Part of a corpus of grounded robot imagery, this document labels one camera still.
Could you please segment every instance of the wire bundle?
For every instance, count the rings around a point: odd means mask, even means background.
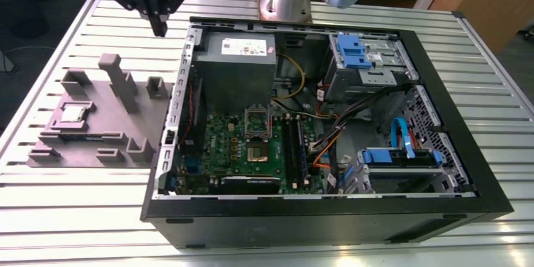
[[[358,102],[353,103],[349,106],[349,108],[345,110],[345,112],[337,118],[337,120],[333,124],[330,133],[326,134],[325,137],[317,141],[316,147],[320,147],[326,142],[329,142],[329,144],[326,145],[326,147],[324,148],[324,150],[321,151],[320,155],[317,156],[317,158],[314,160],[314,163],[313,163],[314,168],[326,168],[326,169],[330,168],[332,175],[334,176],[336,179],[338,179],[338,162],[336,159],[337,158],[336,142],[340,139],[342,130],[344,130],[349,120],[352,118],[354,118],[360,112],[362,112],[365,109],[370,108],[384,96],[386,96],[388,94],[394,93],[394,92],[408,91],[408,90],[410,90],[412,87],[413,87],[413,84],[408,83],[408,84],[402,84],[396,87],[384,88],[378,92],[376,92],[374,94],[372,94],[366,98],[361,99]],[[330,161],[332,161],[330,165],[320,163],[321,157],[325,155],[326,152],[329,152],[329,156],[330,156]],[[337,188],[338,188],[337,186],[333,186],[330,184],[328,193],[329,194],[336,193],[336,191],[338,190]]]

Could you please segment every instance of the floor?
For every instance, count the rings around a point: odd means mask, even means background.
[[[35,39],[15,38],[0,24],[0,49],[9,51],[25,46],[54,48],[63,38],[85,1],[50,0],[41,3],[51,29]],[[51,54],[53,50],[46,48],[22,49],[7,54],[21,70],[13,76],[0,73],[0,134],[25,100]],[[531,101],[534,102],[534,42],[527,42],[523,36],[517,35],[499,54],[499,58]]]

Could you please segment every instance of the slotted metal table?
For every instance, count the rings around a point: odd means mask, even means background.
[[[451,12],[313,5],[316,23],[417,32],[516,212],[420,244],[178,251],[142,223],[147,169],[26,165],[67,70],[118,53],[137,81],[174,82],[192,16],[257,19],[256,0],[186,0],[168,38],[114,0],[87,0],[0,139],[0,264],[77,266],[528,266],[534,261],[534,110],[472,26]]]

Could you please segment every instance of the orange wire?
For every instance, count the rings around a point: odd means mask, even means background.
[[[314,165],[314,167],[321,167],[321,168],[325,168],[325,169],[330,169],[332,168],[329,165],[324,165],[324,164],[317,164],[317,165]]]
[[[320,153],[320,156],[317,156],[317,158],[316,158],[316,160],[314,160],[314,164],[313,164],[314,167],[318,165],[318,161],[321,160],[321,158],[322,158],[325,152],[326,152],[326,151],[329,150],[329,148],[333,146],[336,140],[338,140],[341,134],[342,134],[342,133],[337,134],[337,136],[334,137],[333,141],[330,141],[329,145],[326,145],[324,151]]]

